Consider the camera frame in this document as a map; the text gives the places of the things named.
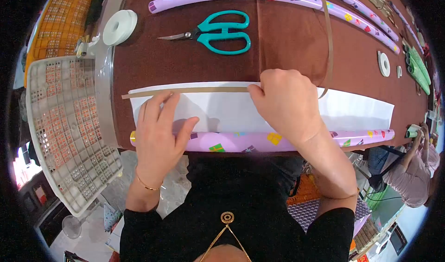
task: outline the white plastic crate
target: white plastic crate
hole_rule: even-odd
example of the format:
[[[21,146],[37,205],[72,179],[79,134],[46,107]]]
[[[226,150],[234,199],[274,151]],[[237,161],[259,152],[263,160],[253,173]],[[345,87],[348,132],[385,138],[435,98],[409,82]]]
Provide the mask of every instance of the white plastic crate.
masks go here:
[[[32,142],[58,198],[79,217],[121,171],[118,150],[102,140],[94,60],[63,56],[28,68],[26,109]]]

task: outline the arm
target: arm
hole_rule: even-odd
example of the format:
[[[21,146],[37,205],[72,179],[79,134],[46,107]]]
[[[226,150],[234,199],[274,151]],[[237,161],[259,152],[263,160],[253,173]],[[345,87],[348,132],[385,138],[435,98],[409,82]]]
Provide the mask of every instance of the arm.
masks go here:
[[[259,114],[313,165],[323,195],[318,215],[346,207],[355,211],[353,166],[333,141],[318,109],[317,88],[297,70],[266,70],[261,88],[248,87]]]
[[[135,212],[156,209],[159,203],[159,188],[164,177],[184,153],[190,133],[199,118],[186,120],[175,138],[171,130],[178,102],[179,94],[166,91],[153,96],[142,104],[139,110],[136,127],[138,162],[135,178],[128,190],[126,209]]]
[[[417,137],[415,137],[415,139],[414,139],[413,146],[411,147],[411,149],[408,150],[408,152],[406,152],[405,156],[400,161],[400,165],[402,165],[404,167],[405,171],[408,168],[408,165],[411,162],[411,160],[413,159],[413,157],[416,155],[416,150],[417,150],[417,148],[419,148],[421,139],[422,139],[422,132],[417,131]]]
[[[424,163],[427,163],[429,154],[429,130],[428,126],[425,123],[421,123],[420,125],[422,126],[423,135],[425,136],[422,149],[422,161]]]
[[[145,102],[139,111],[136,127],[138,163],[125,202],[121,261],[143,260],[141,255],[153,242],[150,232],[162,221],[154,211],[159,203],[159,187],[184,153],[190,133],[199,120],[197,117],[186,120],[175,137],[172,125],[178,101],[179,94],[162,92]]]

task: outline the table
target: table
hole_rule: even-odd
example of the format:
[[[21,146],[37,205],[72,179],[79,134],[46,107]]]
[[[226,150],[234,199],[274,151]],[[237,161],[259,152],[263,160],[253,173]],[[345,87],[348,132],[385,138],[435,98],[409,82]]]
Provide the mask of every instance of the table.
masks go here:
[[[266,0],[219,0],[151,14],[148,10],[150,1],[125,0],[122,9],[134,10],[138,15],[138,25],[127,41],[113,49],[114,53],[108,50],[108,55],[114,57],[114,63],[110,66],[108,82],[104,81],[107,77],[102,76],[99,80],[102,88],[96,89],[97,92],[108,89],[109,94],[100,93],[97,101],[102,136],[112,146],[134,149],[129,140],[131,131],[135,130],[131,104],[129,100],[121,99],[121,95],[129,90],[198,81],[259,81],[259,74],[270,68],[297,69],[319,87],[328,85],[331,89],[394,104],[391,128],[396,132],[395,138],[358,148],[407,143],[409,139],[404,138],[406,127],[424,120],[427,96],[423,91],[420,96],[416,94],[416,83],[406,70],[404,54],[396,55],[375,38],[340,19],[331,16],[334,70],[332,82],[328,83],[324,79],[327,36],[323,12]],[[328,1],[353,10],[340,0]],[[398,16],[394,17],[394,21],[399,29],[368,0],[360,1],[375,11],[400,37],[403,23]],[[409,17],[400,0],[391,1],[406,18]],[[209,14],[230,9],[244,11],[251,18],[244,32],[250,36],[252,47],[244,54],[223,56],[194,41],[176,43],[156,39],[192,29]],[[417,48],[410,34],[405,38]],[[234,41],[220,42],[215,46],[234,50],[244,45]],[[380,73],[377,51],[386,53],[389,58],[391,74],[387,78]],[[397,66],[402,66],[403,76],[400,79],[397,78]]]

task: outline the wire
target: wire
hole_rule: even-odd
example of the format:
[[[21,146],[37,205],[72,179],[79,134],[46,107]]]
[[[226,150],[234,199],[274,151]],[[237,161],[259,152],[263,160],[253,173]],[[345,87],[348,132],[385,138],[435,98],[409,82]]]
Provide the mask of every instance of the wire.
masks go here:
[[[374,194],[374,193],[378,193],[378,192],[370,192],[370,193],[366,193],[364,197],[365,197],[365,198],[368,198],[368,199],[370,199],[370,200],[372,200],[372,201],[385,201],[385,200],[390,200],[390,199],[395,199],[395,198],[402,198],[401,196],[397,196],[397,197],[395,197],[395,198],[385,198],[385,199],[380,199],[380,200],[369,198],[368,194]]]
[[[385,201],[385,200],[389,200],[389,199],[394,199],[394,198],[385,198],[385,199],[380,199],[380,200],[375,200],[372,198],[367,197],[368,199],[372,200],[372,201]]]

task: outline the person's left hand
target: person's left hand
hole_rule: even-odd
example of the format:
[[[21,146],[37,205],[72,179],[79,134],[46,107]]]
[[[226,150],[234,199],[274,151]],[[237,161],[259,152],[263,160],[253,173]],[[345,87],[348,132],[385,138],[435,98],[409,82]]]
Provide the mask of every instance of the person's left hand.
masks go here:
[[[186,148],[198,117],[184,122],[178,136],[172,133],[179,94],[159,93],[142,104],[136,126],[136,173],[151,188],[162,185],[164,177],[175,167]]]
[[[429,133],[428,131],[428,125],[425,124],[425,122],[420,123],[421,129],[423,131],[424,134]]]
[[[419,148],[420,142],[422,141],[422,137],[423,137],[422,131],[418,130],[417,131],[417,137],[415,137],[414,141],[413,141],[413,148],[414,149]]]

